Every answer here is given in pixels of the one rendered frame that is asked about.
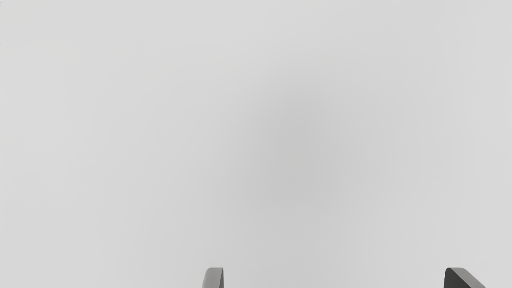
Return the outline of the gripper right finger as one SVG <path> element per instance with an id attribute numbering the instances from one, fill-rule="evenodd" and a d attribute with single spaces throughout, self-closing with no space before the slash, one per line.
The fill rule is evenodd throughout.
<path id="1" fill-rule="evenodd" d="M 486 288 L 464 268 L 446 268 L 443 288 Z"/>

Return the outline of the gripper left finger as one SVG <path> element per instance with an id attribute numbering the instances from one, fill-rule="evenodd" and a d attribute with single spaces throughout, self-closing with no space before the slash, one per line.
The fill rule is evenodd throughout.
<path id="1" fill-rule="evenodd" d="M 224 288 L 224 269 L 211 267 L 205 272 L 202 288 Z"/>

